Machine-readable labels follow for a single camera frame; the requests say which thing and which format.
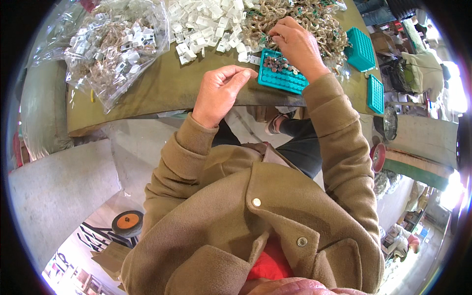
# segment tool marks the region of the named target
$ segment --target left hand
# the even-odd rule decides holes
[[[236,96],[257,72],[235,65],[220,67],[203,75],[192,117],[206,128],[215,128],[233,107]]]

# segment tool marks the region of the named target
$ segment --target wheel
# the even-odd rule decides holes
[[[143,216],[140,211],[125,211],[115,217],[111,223],[113,232],[124,238],[134,237],[141,233]]]

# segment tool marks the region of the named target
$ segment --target snap button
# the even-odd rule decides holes
[[[261,201],[258,198],[253,199],[253,205],[259,207],[261,205]]]
[[[308,240],[306,239],[306,237],[303,236],[297,240],[296,244],[300,247],[305,247],[306,244],[308,244]]]

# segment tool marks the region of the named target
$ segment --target hand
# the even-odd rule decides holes
[[[192,117],[207,128],[218,126],[235,103],[241,88],[255,79],[257,72],[238,66],[220,67],[203,75]]]
[[[299,69],[308,83],[313,83],[330,70],[321,60],[316,38],[302,28],[292,17],[285,17],[269,31],[282,54]]]

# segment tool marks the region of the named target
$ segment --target tan coat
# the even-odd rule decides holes
[[[296,277],[377,290],[384,259],[359,115],[333,74],[303,96],[320,139],[327,193],[290,163],[254,149],[211,149],[218,129],[188,116],[145,190],[142,238],[122,268],[129,294],[237,295],[273,232]]]

